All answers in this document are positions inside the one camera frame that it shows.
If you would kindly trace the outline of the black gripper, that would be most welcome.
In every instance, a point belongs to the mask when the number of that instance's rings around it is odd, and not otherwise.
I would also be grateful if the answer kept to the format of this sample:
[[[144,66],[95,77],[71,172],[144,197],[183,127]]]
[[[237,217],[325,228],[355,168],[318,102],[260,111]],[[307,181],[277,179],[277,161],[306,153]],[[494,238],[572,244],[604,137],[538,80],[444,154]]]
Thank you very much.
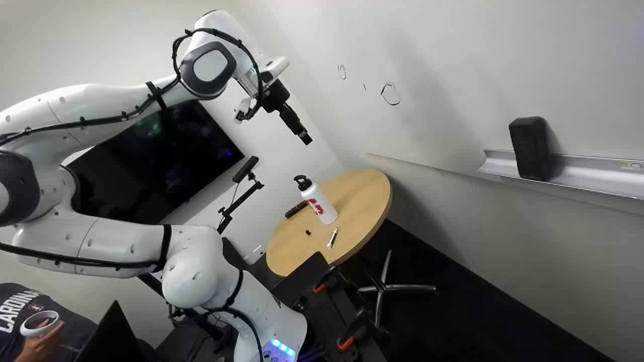
[[[265,113],[277,113],[282,120],[292,118],[292,133],[297,134],[304,145],[309,145],[312,137],[307,129],[302,124],[300,117],[292,113],[288,98],[289,98],[289,90],[284,87],[284,82],[274,80],[265,88],[260,104]]]

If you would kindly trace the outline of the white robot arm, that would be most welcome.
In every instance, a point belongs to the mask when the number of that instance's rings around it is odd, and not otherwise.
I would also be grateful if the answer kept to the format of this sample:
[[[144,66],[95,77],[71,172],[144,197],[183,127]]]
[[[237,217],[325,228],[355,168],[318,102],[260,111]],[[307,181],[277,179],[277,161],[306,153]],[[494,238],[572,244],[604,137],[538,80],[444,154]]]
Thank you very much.
[[[146,117],[191,101],[211,101],[229,82],[246,90],[249,118],[277,85],[285,58],[265,58],[226,11],[211,11],[173,43],[173,73],[134,87],[73,85],[0,111],[2,217],[7,248],[52,272],[162,275],[167,303],[222,318],[237,332],[234,362],[295,362],[307,319],[249,272],[223,258],[208,226],[151,226],[78,214],[64,161]]]

